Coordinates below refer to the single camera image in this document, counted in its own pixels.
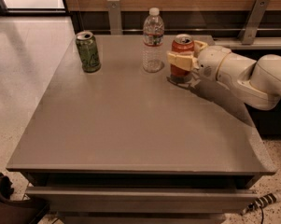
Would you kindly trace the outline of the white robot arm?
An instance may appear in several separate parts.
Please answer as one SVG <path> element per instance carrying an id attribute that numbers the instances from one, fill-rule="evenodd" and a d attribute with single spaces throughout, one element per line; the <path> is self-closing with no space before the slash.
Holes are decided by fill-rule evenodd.
<path id="1" fill-rule="evenodd" d="M 226 86 L 242 102 L 259 110 L 271 110 L 281 99 L 281 56 L 269 54 L 256 61 L 195 40 L 194 51 L 168 51 L 167 61 Z"/>

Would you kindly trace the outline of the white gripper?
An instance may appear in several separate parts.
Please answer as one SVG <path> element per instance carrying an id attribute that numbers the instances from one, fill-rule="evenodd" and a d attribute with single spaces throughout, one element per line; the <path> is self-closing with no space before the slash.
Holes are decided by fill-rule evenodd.
<path id="1" fill-rule="evenodd" d="M 192 52 L 177 53 L 174 51 L 167 52 L 168 63 L 185 71 L 198 69 L 200 77 L 211 81 L 217 80 L 218 69 L 225 57 L 232 51 L 222 46 L 208 46 L 206 42 L 194 41 L 194 55 Z"/>

